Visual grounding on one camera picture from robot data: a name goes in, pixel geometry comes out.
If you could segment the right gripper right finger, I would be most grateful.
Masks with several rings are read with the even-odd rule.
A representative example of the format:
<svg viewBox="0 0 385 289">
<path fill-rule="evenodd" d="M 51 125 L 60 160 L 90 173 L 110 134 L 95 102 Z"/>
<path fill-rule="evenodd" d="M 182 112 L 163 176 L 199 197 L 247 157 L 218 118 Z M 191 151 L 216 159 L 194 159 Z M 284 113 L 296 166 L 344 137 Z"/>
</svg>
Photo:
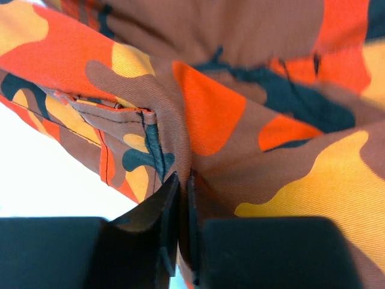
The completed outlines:
<svg viewBox="0 0 385 289">
<path fill-rule="evenodd" d="M 206 184 L 203 178 L 192 170 L 187 183 L 189 252 L 191 258 L 192 282 L 194 286 L 205 286 L 205 250 L 203 227 L 207 219 Z"/>
</svg>

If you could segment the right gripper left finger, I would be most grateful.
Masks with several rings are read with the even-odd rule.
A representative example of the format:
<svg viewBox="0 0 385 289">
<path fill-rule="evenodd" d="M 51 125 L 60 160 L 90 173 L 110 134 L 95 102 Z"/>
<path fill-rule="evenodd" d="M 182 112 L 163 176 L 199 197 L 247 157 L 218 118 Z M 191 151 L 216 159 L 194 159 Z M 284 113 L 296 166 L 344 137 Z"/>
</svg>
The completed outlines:
<svg viewBox="0 0 385 289">
<path fill-rule="evenodd" d="M 168 288 L 176 271 L 179 199 L 173 172 L 151 197 L 103 222 L 86 288 Z"/>
</svg>

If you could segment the orange camouflage trousers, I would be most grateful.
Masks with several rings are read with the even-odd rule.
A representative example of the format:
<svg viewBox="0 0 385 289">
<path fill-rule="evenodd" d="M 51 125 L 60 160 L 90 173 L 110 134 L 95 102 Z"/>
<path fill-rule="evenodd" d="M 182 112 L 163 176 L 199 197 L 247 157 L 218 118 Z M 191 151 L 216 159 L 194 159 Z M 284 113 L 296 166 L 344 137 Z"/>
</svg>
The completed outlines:
<svg viewBox="0 0 385 289">
<path fill-rule="evenodd" d="M 1 102 L 137 205 L 177 172 L 189 288 L 384 287 L 383 1 L 2 1 Z"/>
</svg>

